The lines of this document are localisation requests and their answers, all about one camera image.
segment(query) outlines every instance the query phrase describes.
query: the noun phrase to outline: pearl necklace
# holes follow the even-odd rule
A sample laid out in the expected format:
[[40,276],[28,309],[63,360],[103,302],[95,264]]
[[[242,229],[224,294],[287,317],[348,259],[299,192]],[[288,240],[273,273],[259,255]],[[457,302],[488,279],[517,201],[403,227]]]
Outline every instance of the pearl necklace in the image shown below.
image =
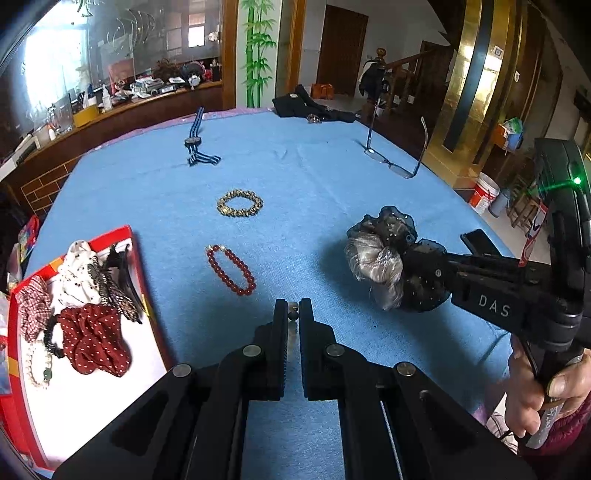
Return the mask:
[[[43,371],[43,381],[41,382],[35,380],[35,377],[33,376],[33,355],[35,353],[35,350],[37,349],[37,345],[41,345],[43,347],[43,351],[45,352],[45,370]],[[51,365],[51,354],[45,349],[43,340],[35,340],[33,343],[31,343],[29,345],[29,350],[25,358],[25,373],[27,374],[29,381],[35,388],[49,387],[49,382],[51,380]]]

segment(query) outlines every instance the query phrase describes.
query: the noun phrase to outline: plastic bucket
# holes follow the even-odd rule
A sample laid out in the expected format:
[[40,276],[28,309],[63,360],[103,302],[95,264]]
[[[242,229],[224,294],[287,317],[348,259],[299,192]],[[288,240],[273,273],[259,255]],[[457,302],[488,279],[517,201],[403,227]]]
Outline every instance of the plastic bucket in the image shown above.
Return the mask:
[[470,206],[478,215],[482,215],[500,191],[499,186],[492,178],[481,173],[474,187],[474,194],[469,202]]

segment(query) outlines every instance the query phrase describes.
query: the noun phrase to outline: counter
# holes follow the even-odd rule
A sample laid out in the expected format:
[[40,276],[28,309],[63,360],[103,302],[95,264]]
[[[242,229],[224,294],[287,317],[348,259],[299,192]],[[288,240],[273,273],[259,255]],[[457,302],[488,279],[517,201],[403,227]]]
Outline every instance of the counter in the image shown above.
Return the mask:
[[1,186],[25,212],[44,216],[82,155],[138,128],[195,113],[200,105],[206,112],[223,109],[222,82],[115,107],[33,152]]

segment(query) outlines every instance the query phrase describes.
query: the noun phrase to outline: glass partition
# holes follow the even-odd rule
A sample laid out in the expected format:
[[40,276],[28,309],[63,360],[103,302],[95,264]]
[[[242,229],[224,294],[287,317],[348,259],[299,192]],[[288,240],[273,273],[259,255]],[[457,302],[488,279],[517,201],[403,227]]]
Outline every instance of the glass partition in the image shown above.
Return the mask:
[[44,125],[53,104],[68,93],[75,99],[89,85],[107,85],[114,94],[117,81],[150,75],[163,59],[176,66],[200,61],[202,80],[210,80],[219,30],[220,0],[60,0],[0,78],[8,94],[1,106],[9,112],[0,126],[0,155]]

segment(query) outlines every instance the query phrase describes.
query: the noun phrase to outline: table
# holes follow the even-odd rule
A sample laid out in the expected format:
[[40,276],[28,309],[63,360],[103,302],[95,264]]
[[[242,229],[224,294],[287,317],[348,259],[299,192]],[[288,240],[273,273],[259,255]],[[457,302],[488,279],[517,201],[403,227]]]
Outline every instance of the table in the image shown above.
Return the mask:
[[[415,363],[464,408],[485,416],[487,391],[508,373],[506,332],[449,301],[423,314],[380,311],[343,253],[347,229],[364,214],[395,205],[414,218],[419,238],[450,252],[468,253],[460,234],[482,228],[510,255],[446,183],[426,167],[404,180],[369,158],[362,148],[367,129],[357,122],[314,125],[271,112],[207,119],[200,149],[222,161],[194,167],[183,145],[189,128],[185,122],[149,131],[84,156],[47,215],[28,271],[74,240],[129,224],[177,362],[217,363],[271,321],[275,299],[309,297],[315,318],[333,327],[338,342],[371,362]],[[414,166],[379,135],[373,145],[405,168]],[[221,216],[216,201],[232,189],[261,196],[259,214]],[[257,283],[251,297],[220,282],[207,263],[209,244],[226,245],[249,265]],[[222,268],[238,280],[232,267]],[[344,477],[336,402],[303,397],[298,350],[293,336],[283,400],[250,405],[243,479]]]

